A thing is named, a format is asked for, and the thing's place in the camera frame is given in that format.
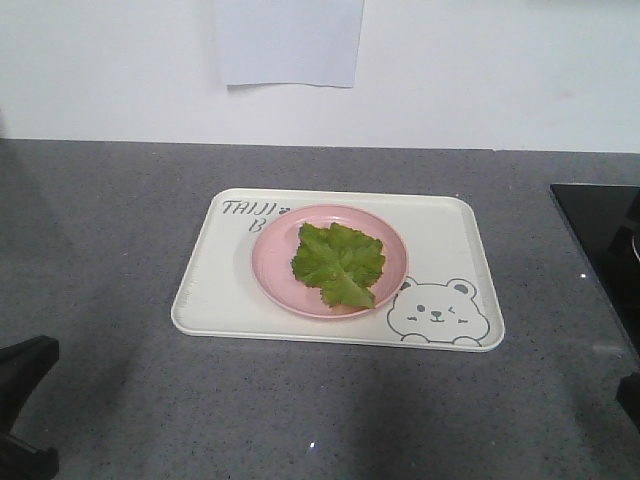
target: black object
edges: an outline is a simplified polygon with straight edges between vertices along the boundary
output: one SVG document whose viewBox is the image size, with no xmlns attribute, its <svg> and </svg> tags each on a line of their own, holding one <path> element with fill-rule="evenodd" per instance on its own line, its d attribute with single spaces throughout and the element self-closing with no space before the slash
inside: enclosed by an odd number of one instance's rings
<svg viewBox="0 0 640 480">
<path fill-rule="evenodd" d="M 640 353 L 640 187 L 555 184 L 551 190 Z M 640 373 L 620 380 L 616 399 L 640 431 Z"/>
<path fill-rule="evenodd" d="M 39 336 L 0 349 L 0 478 L 50 480 L 58 473 L 58 452 L 38 450 L 11 435 L 20 410 L 60 357 L 57 340 Z"/>
<path fill-rule="evenodd" d="M 620 380 L 616 399 L 640 431 L 640 373 L 633 373 Z"/>
</svg>

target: white wall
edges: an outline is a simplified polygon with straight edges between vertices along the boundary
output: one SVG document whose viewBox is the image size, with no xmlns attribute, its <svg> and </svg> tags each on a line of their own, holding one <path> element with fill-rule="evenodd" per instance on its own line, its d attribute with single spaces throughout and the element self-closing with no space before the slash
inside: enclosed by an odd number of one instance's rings
<svg viewBox="0 0 640 480">
<path fill-rule="evenodd" d="M 638 1 L 366 0 L 353 89 L 228 89 L 212 1 L 2 0 L 4 136 L 640 152 Z"/>
</svg>

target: bear ear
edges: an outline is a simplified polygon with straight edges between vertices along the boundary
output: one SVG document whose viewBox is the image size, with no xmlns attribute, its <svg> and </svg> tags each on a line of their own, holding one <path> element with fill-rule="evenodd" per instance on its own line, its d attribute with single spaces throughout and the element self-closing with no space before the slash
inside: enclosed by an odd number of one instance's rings
<svg viewBox="0 0 640 480">
<path fill-rule="evenodd" d="M 406 288 L 413 287 L 415 285 L 418 285 L 418 282 L 416 282 L 411 277 L 407 277 L 406 280 L 404 281 L 404 283 L 402 284 L 402 286 L 400 287 L 400 290 L 404 290 Z"/>
<path fill-rule="evenodd" d="M 473 283 L 463 278 L 454 278 L 449 280 L 449 282 L 447 282 L 447 287 L 453 288 L 469 298 L 475 297 L 476 293 L 478 293 Z"/>
</svg>

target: pink plate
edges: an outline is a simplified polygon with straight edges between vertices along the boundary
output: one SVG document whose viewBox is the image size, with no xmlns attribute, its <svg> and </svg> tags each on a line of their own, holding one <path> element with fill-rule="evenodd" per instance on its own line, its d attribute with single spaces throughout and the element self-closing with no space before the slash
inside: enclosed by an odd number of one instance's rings
<svg viewBox="0 0 640 480">
<path fill-rule="evenodd" d="M 382 276 L 371 287 L 375 308 L 389 301 L 404 283 L 407 248 L 391 225 L 369 212 L 345 205 L 303 207 L 273 221 L 253 247 L 253 273 L 267 296 L 278 305 L 301 315 L 326 319 L 350 318 L 371 311 L 346 306 L 331 308 L 322 302 L 319 288 L 309 288 L 295 279 L 291 260 L 300 244 L 298 231 L 305 222 L 323 228 L 338 222 L 382 241 L 386 261 Z"/>
</svg>

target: countertop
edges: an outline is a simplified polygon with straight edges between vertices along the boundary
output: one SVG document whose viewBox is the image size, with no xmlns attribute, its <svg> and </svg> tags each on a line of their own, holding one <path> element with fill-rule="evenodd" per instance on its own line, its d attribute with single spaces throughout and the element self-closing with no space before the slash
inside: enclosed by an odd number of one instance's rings
<svg viewBox="0 0 640 480">
<path fill-rule="evenodd" d="M 638 358 L 549 185 L 640 155 L 0 142 L 0 347 L 57 338 L 13 433 L 61 479 L 637 479 Z M 231 187 L 458 195 L 505 319 L 485 353 L 190 337 L 170 307 Z"/>
</svg>

